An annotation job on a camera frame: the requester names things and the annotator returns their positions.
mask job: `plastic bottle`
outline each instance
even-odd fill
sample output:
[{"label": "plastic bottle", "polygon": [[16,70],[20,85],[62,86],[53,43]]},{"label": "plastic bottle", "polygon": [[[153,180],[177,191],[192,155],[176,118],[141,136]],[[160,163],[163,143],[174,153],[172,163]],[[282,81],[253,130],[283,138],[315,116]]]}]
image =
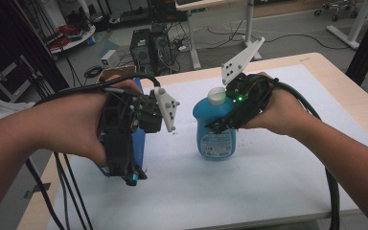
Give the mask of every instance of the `plastic bottle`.
[{"label": "plastic bottle", "polygon": [[225,116],[233,107],[234,103],[226,97],[223,87],[211,89],[208,97],[195,105],[193,116],[197,119],[196,143],[201,155],[220,159],[235,152],[236,130],[227,129],[221,134],[214,134],[205,127],[215,119]]}]

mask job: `floor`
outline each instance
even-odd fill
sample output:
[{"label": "floor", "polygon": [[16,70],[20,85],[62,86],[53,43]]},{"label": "floor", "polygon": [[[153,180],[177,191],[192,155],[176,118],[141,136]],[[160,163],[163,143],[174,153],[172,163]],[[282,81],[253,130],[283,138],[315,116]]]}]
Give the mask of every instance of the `floor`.
[{"label": "floor", "polygon": [[[264,46],[260,49],[260,54],[264,59],[279,58],[291,55],[298,55],[302,53],[317,52],[329,59],[335,66],[342,71],[345,71],[355,54],[352,49],[335,49],[344,48],[346,45],[333,37],[325,30],[328,25],[335,25],[343,32],[348,33],[352,26],[354,19],[349,17],[349,14],[340,15],[340,19],[333,23],[331,21],[332,14],[330,12],[323,12],[320,16],[313,16],[313,11],[304,11],[299,13],[277,15],[256,18],[253,21],[254,37],[263,36],[266,40]],[[244,33],[244,25],[238,29],[238,33]],[[179,25],[172,26],[169,32],[170,39],[182,38],[187,30],[186,23],[182,23],[183,28]],[[230,41],[223,46],[219,46],[230,38],[229,33],[236,31],[239,23],[215,25],[211,27],[203,27],[196,29],[195,37],[197,39],[196,46],[199,48],[199,57],[202,68],[211,68],[220,66],[241,49],[242,45],[239,42],[240,36],[232,37],[234,41]],[[121,64],[129,63],[128,45],[130,43],[131,33],[133,30],[143,27],[149,27],[149,24],[135,24],[134,27],[123,27],[112,29],[110,32],[95,33],[96,44],[87,46],[82,44],[70,51],[61,54],[58,57],[57,66],[63,73],[70,85],[79,85],[78,81],[72,77],[72,71],[65,59],[68,56],[79,80],[83,83],[85,78],[83,73],[85,70],[93,65],[101,64],[100,57],[109,49],[118,50],[121,58]],[[364,31],[359,35],[358,40],[362,38]],[[333,49],[326,48],[319,44],[316,40],[323,43],[323,45],[333,47]],[[180,72],[192,71],[192,63],[188,52],[188,41],[184,40],[182,53],[177,57],[179,65],[176,64],[172,69]],[[86,84],[93,83],[94,80],[87,80]],[[34,102],[38,100],[38,96],[29,89],[20,99],[22,102]],[[33,155],[33,160],[40,172],[43,172],[47,159],[50,154],[47,150],[40,150]],[[8,191],[4,201],[0,206],[0,229],[15,229],[19,220],[26,209],[29,199],[24,198],[27,191],[30,191],[34,186],[32,177],[27,170],[22,169],[16,180],[13,182]],[[265,229],[310,229],[309,225],[286,225],[269,227]],[[321,219],[314,223],[312,229],[328,229],[330,225],[329,219]],[[351,216],[342,218],[341,229],[368,229],[368,219],[364,215]]]}]

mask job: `human hand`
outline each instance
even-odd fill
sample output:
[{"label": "human hand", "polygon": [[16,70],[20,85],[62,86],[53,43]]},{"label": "human hand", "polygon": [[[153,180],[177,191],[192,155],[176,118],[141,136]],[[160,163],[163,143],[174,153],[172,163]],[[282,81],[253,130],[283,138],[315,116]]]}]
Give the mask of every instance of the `human hand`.
[{"label": "human hand", "polygon": [[[140,92],[132,80],[112,86]],[[98,140],[97,127],[106,97],[103,92],[80,93],[32,108],[28,112],[32,124],[38,128],[36,147],[84,156],[103,165],[105,152]]]},{"label": "human hand", "polygon": [[[259,73],[268,78],[266,73]],[[298,100],[284,89],[274,89],[267,108],[243,125],[243,128],[266,128],[274,133],[295,136],[299,127],[312,116]]]}]

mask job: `chair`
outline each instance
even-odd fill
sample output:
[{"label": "chair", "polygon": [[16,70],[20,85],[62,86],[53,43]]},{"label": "chair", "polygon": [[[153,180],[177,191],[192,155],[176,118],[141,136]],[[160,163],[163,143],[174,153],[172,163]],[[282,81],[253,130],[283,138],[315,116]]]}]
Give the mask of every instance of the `chair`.
[{"label": "chair", "polygon": [[329,8],[336,9],[336,13],[333,15],[333,21],[338,20],[339,11],[341,8],[345,8],[346,11],[353,9],[353,11],[351,12],[351,17],[357,17],[357,2],[355,0],[337,0],[335,2],[324,3],[321,9],[314,12],[314,15],[318,16],[323,10],[328,10]]}]

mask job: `pump cap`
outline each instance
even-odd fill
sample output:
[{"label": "pump cap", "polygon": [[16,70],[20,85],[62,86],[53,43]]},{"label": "pump cap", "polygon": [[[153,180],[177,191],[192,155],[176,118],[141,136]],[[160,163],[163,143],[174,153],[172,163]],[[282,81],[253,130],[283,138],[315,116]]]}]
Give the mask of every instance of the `pump cap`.
[{"label": "pump cap", "polygon": [[216,87],[211,89],[208,92],[208,102],[211,105],[219,105],[225,102],[225,88],[224,87]]}]

